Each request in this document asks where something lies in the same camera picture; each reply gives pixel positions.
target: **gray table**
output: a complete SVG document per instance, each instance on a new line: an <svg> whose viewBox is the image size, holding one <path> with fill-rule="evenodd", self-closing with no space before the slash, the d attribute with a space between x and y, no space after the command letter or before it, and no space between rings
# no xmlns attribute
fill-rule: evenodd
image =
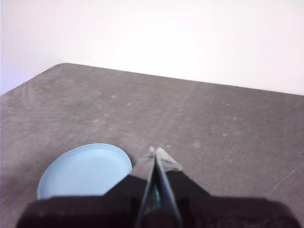
<svg viewBox="0 0 304 228"><path fill-rule="evenodd" d="M211 194L279 200L304 224L304 96L59 64L1 97L1 227L55 158L98 142L133 165L160 146Z"/></svg>

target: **table surface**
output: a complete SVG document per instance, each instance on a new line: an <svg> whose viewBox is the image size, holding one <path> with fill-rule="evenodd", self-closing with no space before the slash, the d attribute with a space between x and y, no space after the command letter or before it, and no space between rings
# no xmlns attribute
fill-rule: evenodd
<svg viewBox="0 0 304 228"><path fill-rule="evenodd" d="M89 143L133 165L164 148L216 196L287 204L304 224L304 96L59 64L1 96L1 227L58 156Z"/></svg>

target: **light blue plate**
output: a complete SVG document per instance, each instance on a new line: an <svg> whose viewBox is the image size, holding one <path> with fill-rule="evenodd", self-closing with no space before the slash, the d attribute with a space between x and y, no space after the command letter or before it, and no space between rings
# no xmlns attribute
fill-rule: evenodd
<svg viewBox="0 0 304 228"><path fill-rule="evenodd" d="M103 195L131 169L128 155L116 146L80 146L61 155L47 168L39 181L37 198Z"/></svg>

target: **white wall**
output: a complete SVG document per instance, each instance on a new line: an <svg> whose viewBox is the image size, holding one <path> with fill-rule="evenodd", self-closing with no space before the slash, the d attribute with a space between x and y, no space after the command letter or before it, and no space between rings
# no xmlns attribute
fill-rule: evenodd
<svg viewBox="0 0 304 228"><path fill-rule="evenodd" d="M304 95L304 0L2 0L1 93L58 63Z"/></svg>

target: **plate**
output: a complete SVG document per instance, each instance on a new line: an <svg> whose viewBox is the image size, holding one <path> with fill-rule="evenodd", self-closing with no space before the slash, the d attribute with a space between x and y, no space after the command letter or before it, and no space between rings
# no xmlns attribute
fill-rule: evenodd
<svg viewBox="0 0 304 228"><path fill-rule="evenodd" d="M128 155L116 146L94 143L72 149L43 173L37 198L103 195L131 171Z"/></svg>

